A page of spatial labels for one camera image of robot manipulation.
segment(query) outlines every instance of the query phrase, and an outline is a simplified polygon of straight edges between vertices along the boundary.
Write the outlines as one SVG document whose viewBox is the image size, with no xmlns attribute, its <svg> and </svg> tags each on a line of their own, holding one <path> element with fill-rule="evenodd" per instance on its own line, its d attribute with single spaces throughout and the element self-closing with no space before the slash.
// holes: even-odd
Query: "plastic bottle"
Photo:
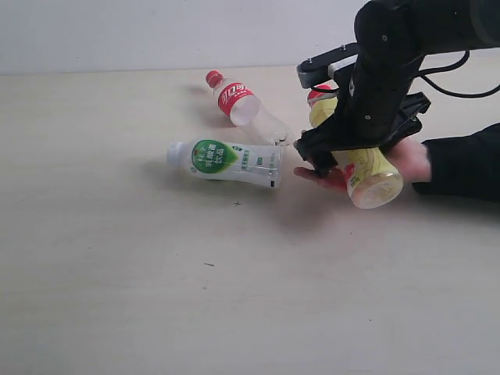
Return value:
<svg viewBox="0 0 500 375">
<path fill-rule="evenodd" d="M 212 139 L 172 142 L 166 161 L 205 180 L 234 180 L 278 188 L 284 147 L 240 145 Z"/>
<path fill-rule="evenodd" d="M 293 134 L 288 126 L 273 116 L 247 87 L 216 70 L 206 75 L 206 82 L 222 112 L 258 145 L 291 145 Z"/>
<path fill-rule="evenodd" d="M 331 89 L 328 85 L 320 88 Z M 324 93 L 311 91 L 309 121 L 318 127 L 330 117 L 337 106 L 337 98 L 320 100 Z M 344 172 L 348 194 L 360 209 L 375 209 L 398 197 L 404 185 L 398 170 L 385 159 L 379 148 L 332 152 L 338 167 Z"/>
</svg>

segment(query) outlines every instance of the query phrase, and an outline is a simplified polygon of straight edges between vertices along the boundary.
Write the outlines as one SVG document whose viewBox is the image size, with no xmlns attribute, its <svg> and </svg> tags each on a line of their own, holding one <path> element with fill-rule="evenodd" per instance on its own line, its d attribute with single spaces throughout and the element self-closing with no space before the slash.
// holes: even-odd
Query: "bottle bottom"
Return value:
<svg viewBox="0 0 500 375">
<path fill-rule="evenodd" d="M 351 194 L 360 209 L 377 209 L 399 196 L 404 186 L 400 174 L 379 173 L 363 181 Z"/>
</svg>

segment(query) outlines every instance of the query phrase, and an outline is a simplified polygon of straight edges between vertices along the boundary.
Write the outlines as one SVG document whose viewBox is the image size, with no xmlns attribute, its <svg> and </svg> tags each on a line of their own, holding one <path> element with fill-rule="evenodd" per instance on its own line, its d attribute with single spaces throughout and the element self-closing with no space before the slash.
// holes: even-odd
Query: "green label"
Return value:
<svg viewBox="0 0 500 375">
<path fill-rule="evenodd" d="M 219 141 L 206 139 L 193 148 L 193 166 L 202 173 L 221 173 L 238 160 L 238 154 Z"/>
</svg>

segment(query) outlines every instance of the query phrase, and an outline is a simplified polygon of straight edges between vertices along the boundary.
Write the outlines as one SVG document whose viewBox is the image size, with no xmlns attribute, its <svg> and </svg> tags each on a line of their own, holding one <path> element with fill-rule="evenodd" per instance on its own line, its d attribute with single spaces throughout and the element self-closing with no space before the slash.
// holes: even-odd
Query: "human hand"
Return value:
<svg viewBox="0 0 500 375">
<path fill-rule="evenodd" d="M 387 152 L 385 157 L 398 169 L 406 183 L 430 182 L 431 168 L 425 145 L 405 138 Z M 294 173 L 326 189 L 347 190 L 344 173 L 338 168 L 333 168 L 325 178 L 319 177 L 314 170 L 302 167 L 295 168 Z"/>
</svg>

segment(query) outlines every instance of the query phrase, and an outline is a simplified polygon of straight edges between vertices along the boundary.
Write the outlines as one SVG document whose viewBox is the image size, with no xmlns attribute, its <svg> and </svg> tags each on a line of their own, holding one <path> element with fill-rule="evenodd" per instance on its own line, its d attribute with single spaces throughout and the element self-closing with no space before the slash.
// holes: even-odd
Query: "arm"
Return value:
<svg viewBox="0 0 500 375">
<path fill-rule="evenodd" d="M 500 123 L 468 137 L 424 142 L 430 182 L 415 183 L 423 195 L 452 195 L 500 202 Z"/>
</svg>

